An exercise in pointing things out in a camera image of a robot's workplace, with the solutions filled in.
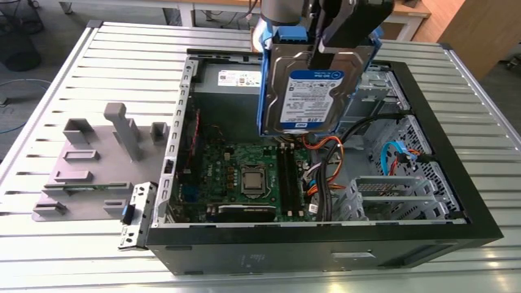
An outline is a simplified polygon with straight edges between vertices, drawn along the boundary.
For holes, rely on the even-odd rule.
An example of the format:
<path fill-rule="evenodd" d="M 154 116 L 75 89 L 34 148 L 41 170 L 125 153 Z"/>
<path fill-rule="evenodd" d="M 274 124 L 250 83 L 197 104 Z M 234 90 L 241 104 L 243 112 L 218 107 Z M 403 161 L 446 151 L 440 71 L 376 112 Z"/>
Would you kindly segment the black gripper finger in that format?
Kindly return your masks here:
<path fill-rule="evenodd" d="M 327 69 L 338 50 L 367 45 L 368 35 L 392 10 L 392 1 L 312 1 L 307 69 Z"/>

